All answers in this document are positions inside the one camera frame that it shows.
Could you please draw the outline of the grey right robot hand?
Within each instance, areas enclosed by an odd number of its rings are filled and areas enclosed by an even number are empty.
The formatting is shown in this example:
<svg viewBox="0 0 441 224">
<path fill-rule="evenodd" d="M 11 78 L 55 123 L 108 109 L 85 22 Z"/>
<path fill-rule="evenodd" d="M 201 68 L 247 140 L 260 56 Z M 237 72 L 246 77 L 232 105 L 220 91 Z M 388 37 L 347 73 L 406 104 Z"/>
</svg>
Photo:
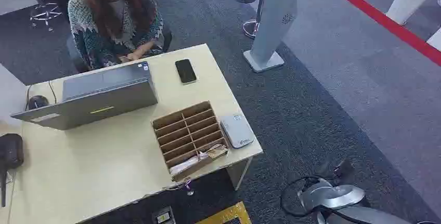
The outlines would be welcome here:
<svg viewBox="0 0 441 224">
<path fill-rule="evenodd" d="M 328 181 L 333 186 L 338 186 L 342 185 L 354 170 L 352 162 L 348 159 L 340 161 L 335 166 L 332 166 L 330 160 L 325 160 L 315 175 Z"/>
</svg>

